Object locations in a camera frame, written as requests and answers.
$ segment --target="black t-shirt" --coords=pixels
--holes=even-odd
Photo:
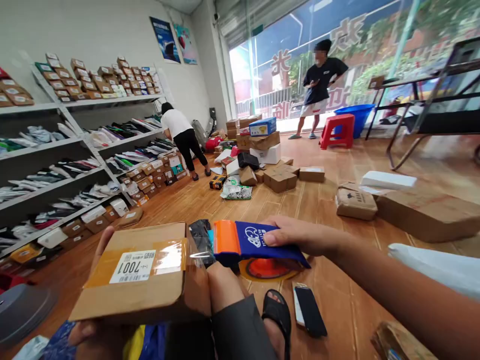
[[[307,86],[312,81],[319,80],[318,84],[309,88],[305,95],[305,105],[318,103],[324,99],[329,98],[327,88],[330,79],[336,74],[338,77],[349,69],[345,63],[336,57],[327,57],[325,63],[318,67],[314,64],[306,72],[305,79],[303,79],[303,86]]]

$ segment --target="woman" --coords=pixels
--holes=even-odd
[[[197,181],[199,175],[195,172],[190,150],[193,151],[200,163],[205,167],[205,175],[210,176],[212,172],[210,171],[209,163],[200,149],[199,142],[195,137],[195,130],[190,121],[179,110],[174,109],[169,102],[164,102],[161,105],[161,113],[161,125],[164,128],[164,134],[175,142],[178,151],[185,158],[186,167],[190,171],[193,181]]]

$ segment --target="slipper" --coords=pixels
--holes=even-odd
[[[269,297],[269,293],[275,295],[280,302]],[[290,335],[292,333],[290,310],[284,297],[277,290],[270,289],[265,293],[261,318],[270,319],[278,325],[285,339],[285,360],[290,360]]]

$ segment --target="wooden floor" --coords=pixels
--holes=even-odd
[[[406,138],[400,141],[396,148],[397,155],[412,140]],[[261,222],[270,215],[282,214],[352,233],[385,253],[388,252],[389,244],[402,243],[480,258],[480,238],[427,244],[379,218],[368,222],[336,215],[333,199],[338,184],[359,181],[370,170],[389,171],[385,156],[387,143],[385,139],[366,142],[358,139],[352,149],[322,151],[315,140],[306,137],[288,140],[282,136],[282,155],[293,157],[297,166],[324,167],[324,183],[298,181],[296,189],[282,194],[277,194],[262,184],[254,188],[252,200],[223,200],[218,191],[209,189],[208,179],[204,175],[200,175],[198,182],[184,178],[146,203],[143,206],[144,216],[135,227],[177,221],[190,224],[197,219],[209,219],[211,222],[219,219]],[[480,204],[480,169],[471,160],[478,143],[478,136],[431,138],[400,168],[400,173],[418,177],[418,185],[421,187],[440,190]],[[198,160],[195,164],[200,169]],[[10,359],[21,345],[35,335],[51,337],[68,318],[82,285],[87,280],[99,237],[93,236],[32,274],[31,280],[58,291],[58,303],[34,333],[0,358]],[[313,289],[328,330],[328,338],[313,339],[293,325],[292,359],[378,358],[370,344],[370,336],[381,320],[392,318],[387,311],[323,257],[314,259],[312,270],[297,275],[293,280]],[[254,294],[259,308],[267,289],[280,289],[288,301],[292,319],[295,319],[291,280],[283,283],[250,283],[243,279],[243,282]]]

